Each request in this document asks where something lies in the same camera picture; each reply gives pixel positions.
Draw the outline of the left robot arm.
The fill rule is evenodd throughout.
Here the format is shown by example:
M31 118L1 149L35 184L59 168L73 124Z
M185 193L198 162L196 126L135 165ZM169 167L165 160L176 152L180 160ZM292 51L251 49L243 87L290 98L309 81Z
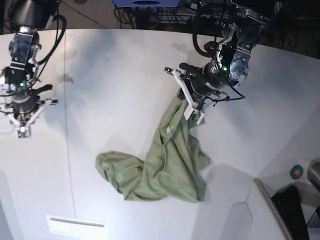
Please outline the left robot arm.
M180 74L191 99L202 103L211 95L217 101L232 101L223 93L224 87L232 90L248 77L252 49L257 45L262 28L274 15L274 0L224 0L202 5L197 2L192 30L192 43L196 52L209 58L203 67L181 63ZM208 11L220 7L218 26L222 39L207 42L203 48L198 44L200 19Z

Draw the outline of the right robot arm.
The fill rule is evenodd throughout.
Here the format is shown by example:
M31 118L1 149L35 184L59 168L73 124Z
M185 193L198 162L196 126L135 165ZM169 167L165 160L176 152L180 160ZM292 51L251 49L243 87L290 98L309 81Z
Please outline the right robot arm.
M67 28L66 18L59 14L60 4L59 0L19 0L12 10L11 20L19 30L8 47L10 65L0 74L0 96L10 100L1 113L18 121L28 121L38 113L45 104L40 93L53 88L46 84L35 89L34 85L40 81ZM62 23L60 34L49 53L38 61L37 53L42 48L38 31L47 29L52 22Z

